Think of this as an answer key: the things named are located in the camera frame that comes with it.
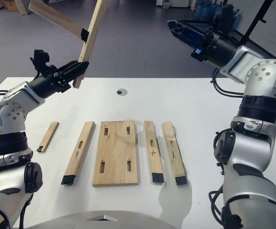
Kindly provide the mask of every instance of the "table surface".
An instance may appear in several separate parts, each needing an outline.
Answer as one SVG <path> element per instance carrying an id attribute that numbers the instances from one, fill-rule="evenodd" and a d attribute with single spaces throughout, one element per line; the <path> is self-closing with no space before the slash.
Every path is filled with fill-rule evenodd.
<path id="1" fill-rule="evenodd" d="M 31 78 L 7 78 L 0 89 L 10 89 Z M 219 79 L 227 90 L 243 91 L 230 79 Z M 124 88 L 126 96 L 116 91 Z M 92 210 L 137 211 L 165 220 L 178 228 L 218 229 L 208 192 L 222 182 L 213 156 L 215 131 L 228 128 L 240 99 L 219 95 L 210 79 L 115 79 L 85 78 L 79 90 L 56 93 L 27 116 L 26 133 L 33 161 L 43 171 L 43 186 L 27 208 L 25 226 L 63 215 Z M 136 186 L 93 187 L 101 121 L 134 120 L 137 133 L 138 180 Z M 144 120 L 152 120 L 164 162 L 164 185 L 151 183 Z M 50 123 L 60 125 L 45 153 L 36 149 Z M 84 122 L 94 121 L 93 134 L 80 174 L 72 186 L 61 180 Z M 172 176 L 161 125 L 172 121 L 189 184 L 177 186 Z M 276 184 L 276 146 L 264 173 Z"/>

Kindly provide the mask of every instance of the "wooden stick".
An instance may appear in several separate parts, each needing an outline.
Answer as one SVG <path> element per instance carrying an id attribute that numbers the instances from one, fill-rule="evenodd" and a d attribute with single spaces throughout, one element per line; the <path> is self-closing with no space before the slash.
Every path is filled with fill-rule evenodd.
<path id="1" fill-rule="evenodd" d="M 53 138 L 53 135 L 57 129 L 59 125 L 59 122 L 52 122 L 51 125 L 49 126 L 46 134 L 43 136 L 43 139 L 41 141 L 41 143 L 39 144 L 39 147 L 37 149 L 37 152 L 46 152 L 52 138 Z"/>
<path id="2" fill-rule="evenodd" d="M 21 15 L 28 15 L 30 13 L 28 8 L 29 0 L 15 0 L 15 2 Z"/>
<path id="3" fill-rule="evenodd" d="M 94 122 L 86 122 L 82 128 L 80 137 L 76 143 L 65 174 L 62 178 L 62 185 L 72 185 L 74 178 L 78 175 L 82 160 L 86 155 L 87 145 L 92 137 Z"/>
<path id="4" fill-rule="evenodd" d="M 153 182 L 164 183 L 161 157 L 152 121 L 144 121 L 148 160 L 150 163 Z"/>
<path id="5" fill-rule="evenodd" d="M 94 44 L 95 44 L 95 39 L 98 35 L 98 32 L 100 30 L 101 24 L 103 22 L 105 13 L 107 11 L 109 5 L 109 0 L 98 0 L 95 9 L 91 18 L 91 22 L 88 28 L 88 39 L 87 42 L 84 43 L 82 47 L 82 51 L 79 57 L 79 62 L 86 62 L 90 60 Z M 73 87 L 74 88 L 79 88 L 81 85 L 81 81 L 84 79 L 84 75 L 81 75 L 77 77 L 73 81 Z"/>
<path id="6" fill-rule="evenodd" d="M 29 9 L 39 16 L 49 20 L 55 25 L 63 28 L 64 30 L 72 33 L 74 36 L 84 40 L 87 38 L 88 32 L 79 24 L 71 21 L 69 18 L 63 16 L 61 13 L 46 5 L 40 0 L 31 0 Z"/>
<path id="7" fill-rule="evenodd" d="M 177 185 L 187 184 L 185 169 L 182 162 L 179 146 L 176 140 L 172 122 L 163 123 L 163 132 L 170 158 L 172 172 L 176 179 Z"/>

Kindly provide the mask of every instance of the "black rubber foot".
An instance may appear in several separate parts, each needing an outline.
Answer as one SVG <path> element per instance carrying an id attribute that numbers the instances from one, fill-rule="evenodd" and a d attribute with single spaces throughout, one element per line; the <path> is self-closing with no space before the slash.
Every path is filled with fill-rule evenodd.
<path id="1" fill-rule="evenodd" d="M 164 183 L 163 173 L 152 173 L 153 182 Z"/>
<path id="2" fill-rule="evenodd" d="M 74 178 L 75 178 L 75 175 L 63 176 L 61 184 L 62 185 L 72 185 Z"/>
<path id="3" fill-rule="evenodd" d="M 176 179 L 176 184 L 177 185 L 184 185 L 187 184 L 186 176 L 183 177 L 175 177 Z"/>

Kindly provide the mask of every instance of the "wooden plank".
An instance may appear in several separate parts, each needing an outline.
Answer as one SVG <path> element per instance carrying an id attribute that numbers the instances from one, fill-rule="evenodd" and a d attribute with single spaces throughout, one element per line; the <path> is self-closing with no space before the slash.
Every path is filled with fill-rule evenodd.
<path id="1" fill-rule="evenodd" d="M 92 138 L 92 131 L 95 124 L 94 122 L 86 122 L 82 128 L 79 139 L 77 140 L 76 146 L 68 163 L 67 169 L 63 176 L 62 185 L 72 185 L 74 178 L 78 175 L 82 160 L 87 154 L 87 146 Z"/>
<path id="2" fill-rule="evenodd" d="M 167 152 L 170 158 L 172 172 L 177 185 L 186 184 L 186 174 L 184 164 L 182 162 L 179 146 L 176 140 L 172 122 L 165 122 L 162 125 Z"/>
<path id="3" fill-rule="evenodd" d="M 134 121 L 102 122 L 92 185 L 137 184 Z"/>
<path id="4" fill-rule="evenodd" d="M 21 15 L 28 15 L 29 11 L 29 3 L 30 0 L 15 0 L 17 8 Z"/>
<path id="5" fill-rule="evenodd" d="M 144 121 L 148 160 L 153 182 L 164 183 L 161 156 L 156 138 L 155 128 L 152 121 Z"/>
<path id="6" fill-rule="evenodd" d="M 90 60 L 90 57 L 94 48 L 94 44 L 95 44 L 95 39 L 101 28 L 108 5 L 109 5 L 109 0 L 97 0 L 93 15 L 90 21 L 90 25 L 88 28 L 88 32 L 89 32 L 88 39 L 87 39 L 87 42 L 84 43 L 82 47 L 82 51 L 79 57 L 79 62 L 87 62 Z M 84 75 L 77 77 L 73 81 L 73 87 L 79 88 L 81 85 L 81 81 L 83 79 L 84 79 Z"/>
<path id="7" fill-rule="evenodd" d="M 46 5 L 40 0 L 31 0 L 29 9 L 39 16 L 51 21 L 55 25 L 63 28 L 64 30 L 72 33 L 79 39 L 82 38 L 82 26 L 71 21 L 69 18 L 63 16 L 61 13 Z"/>
<path id="8" fill-rule="evenodd" d="M 43 139 L 41 141 L 41 143 L 39 144 L 39 147 L 37 149 L 37 152 L 46 152 L 52 138 L 53 138 L 53 135 L 57 129 L 59 125 L 59 122 L 52 122 L 51 125 L 49 126 L 46 134 L 43 136 Z"/>

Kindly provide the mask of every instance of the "robotic arm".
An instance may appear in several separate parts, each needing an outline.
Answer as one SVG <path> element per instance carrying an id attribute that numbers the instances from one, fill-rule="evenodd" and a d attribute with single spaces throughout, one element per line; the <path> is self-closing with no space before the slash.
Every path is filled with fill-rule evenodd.
<path id="1" fill-rule="evenodd" d="M 42 186 L 41 167 L 31 162 L 33 151 L 25 134 L 27 114 L 55 92 L 68 90 L 68 83 L 89 64 L 72 61 L 57 69 L 45 64 L 49 55 L 42 50 L 35 50 L 31 60 L 38 75 L 9 90 L 0 101 L 0 228 L 11 228 Z"/>
<path id="2" fill-rule="evenodd" d="M 276 60 L 236 48 L 218 31 L 203 32 L 187 21 L 169 21 L 172 34 L 194 48 L 192 57 L 246 85 L 231 128 L 218 134 L 215 157 L 223 166 L 225 229 L 276 228 L 276 186 L 263 176 L 276 140 Z"/>

